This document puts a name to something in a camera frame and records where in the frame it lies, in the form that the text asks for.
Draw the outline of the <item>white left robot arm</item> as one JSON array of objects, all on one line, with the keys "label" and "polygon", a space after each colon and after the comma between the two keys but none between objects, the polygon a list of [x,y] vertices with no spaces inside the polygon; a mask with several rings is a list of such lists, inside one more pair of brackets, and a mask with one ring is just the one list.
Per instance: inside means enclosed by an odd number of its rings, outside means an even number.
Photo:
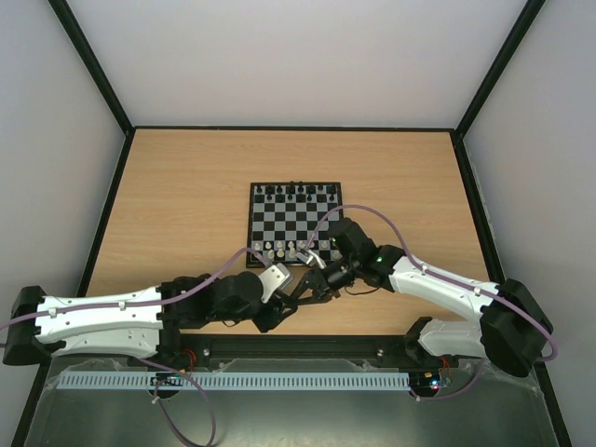
[{"label": "white left robot arm", "polygon": [[68,355],[127,356],[186,369],[195,357],[183,345],[183,330],[250,320],[259,332],[269,332],[298,308],[283,291],[290,281],[291,275],[269,267],[259,275],[178,277],[89,300],[51,297],[38,286],[25,287],[1,344],[2,361],[25,366]]}]

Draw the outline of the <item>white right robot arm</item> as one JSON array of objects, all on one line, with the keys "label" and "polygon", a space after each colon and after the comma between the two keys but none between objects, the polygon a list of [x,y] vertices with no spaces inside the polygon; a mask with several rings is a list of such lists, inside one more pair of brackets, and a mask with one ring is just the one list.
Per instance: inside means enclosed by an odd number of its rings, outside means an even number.
[{"label": "white right robot arm", "polygon": [[404,336],[419,365],[443,356],[488,359],[504,373],[525,377],[540,360],[553,328],[519,281],[476,281],[438,269],[393,245],[377,245],[349,218],[329,231],[339,259],[312,263],[291,293],[299,305],[322,304],[362,280],[374,289],[425,299],[460,317],[419,318]]}]

